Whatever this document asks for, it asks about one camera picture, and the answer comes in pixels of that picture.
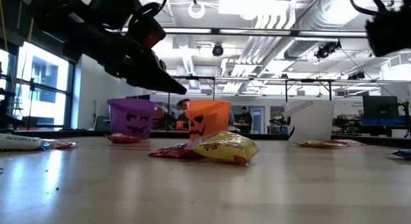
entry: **wall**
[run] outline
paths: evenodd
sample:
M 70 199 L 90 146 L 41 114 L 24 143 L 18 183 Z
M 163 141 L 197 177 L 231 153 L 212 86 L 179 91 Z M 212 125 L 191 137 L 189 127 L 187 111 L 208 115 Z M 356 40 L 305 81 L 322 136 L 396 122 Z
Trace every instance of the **wall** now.
M 168 101 L 168 95 L 165 94 L 154 94 L 151 95 L 152 101 Z M 181 96 L 181 95 L 171 95 L 170 103 L 176 104 L 181 99 L 191 99 L 191 100 L 201 100 L 201 99 L 213 99 L 212 96 Z M 264 106 L 264 117 L 265 124 L 268 126 L 270 124 L 270 107 L 271 106 L 282 106 L 285 103 L 285 96 L 283 97 L 250 97 L 250 96 L 216 96 L 217 100 L 230 101 L 233 105 L 238 106 Z M 301 97 L 301 98 L 288 98 L 288 101 L 303 101 L 303 100 L 322 100 L 327 101 L 328 97 Z M 363 110 L 362 108 L 362 98 L 334 98 L 335 102 L 335 114 L 358 114 L 358 110 Z
M 127 85 L 124 79 L 107 74 L 97 61 L 86 55 L 76 65 L 73 91 L 71 127 L 84 129 L 94 126 L 94 100 L 97 101 L 96 107 L 100 101 L 98 116 L 108 116 L 108 99 L 137 96 L 146 92 Z

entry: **door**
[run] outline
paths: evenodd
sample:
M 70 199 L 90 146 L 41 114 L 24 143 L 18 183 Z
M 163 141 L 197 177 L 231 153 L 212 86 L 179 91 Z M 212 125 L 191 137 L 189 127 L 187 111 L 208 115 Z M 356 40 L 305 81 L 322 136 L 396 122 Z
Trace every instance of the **door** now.
M 250 114 L 252 116 L 251 132 L 253 134 L 264 134 L 264 107 L 251 106 Z

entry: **yellow candy bag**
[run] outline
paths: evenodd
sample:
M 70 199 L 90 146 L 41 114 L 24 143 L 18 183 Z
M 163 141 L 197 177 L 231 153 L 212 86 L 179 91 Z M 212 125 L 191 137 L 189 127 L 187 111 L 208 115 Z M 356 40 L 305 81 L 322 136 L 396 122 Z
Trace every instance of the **yellow candy bag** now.
M 247 165 L 259 152 L 256 143 L 238 134 L 222 131 L 194 140 L 192 150 L 205 157 Z

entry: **window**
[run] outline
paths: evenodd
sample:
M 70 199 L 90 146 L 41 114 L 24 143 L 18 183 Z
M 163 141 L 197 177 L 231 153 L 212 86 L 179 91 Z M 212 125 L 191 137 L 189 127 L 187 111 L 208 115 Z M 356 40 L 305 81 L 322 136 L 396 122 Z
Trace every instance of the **window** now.
M 8 53 L 0 49 L 1 74 L 8 73 Z M 6 80 L 0 78 L 0 89 L 6 89 Z M 4 95 L 0 95 L 0 100 L 4 99 Z
M 19 51 L 17 77 L 26 81 L 67 90 L 69 62 L 33 44 L 24 43 Z
M 22 110 L 21 113 L 16 113 L 18 119 L 31 115 L 38 119 L 37 125 L 39 126 L 64 124 L 65 94 L 38 88 L 31 93 L 29 85 L 17 84 L 17 88 L 20 87 L 18 100 Z
M 8 53 L 0 49 L 0 62 L 1 62 L 1 69 L 3 70 L 2 74 L 8 73 Z
M 20 47 L 17 119 L 31 116 L 37 126 L 69 126 L 73 64 L 33 44 Z M 33 79 L 35 90 L 30 90 Z

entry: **orange pumpkin bucket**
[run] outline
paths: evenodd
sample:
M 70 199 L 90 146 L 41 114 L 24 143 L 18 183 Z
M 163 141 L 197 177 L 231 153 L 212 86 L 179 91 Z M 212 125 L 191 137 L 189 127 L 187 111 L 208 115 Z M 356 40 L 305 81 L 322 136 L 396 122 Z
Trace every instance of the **orange pumpkin bucket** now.
M 190 141 L 227 130 L 231 103 L 227 101 L 188 101 L 185 111 L 189 119 Z

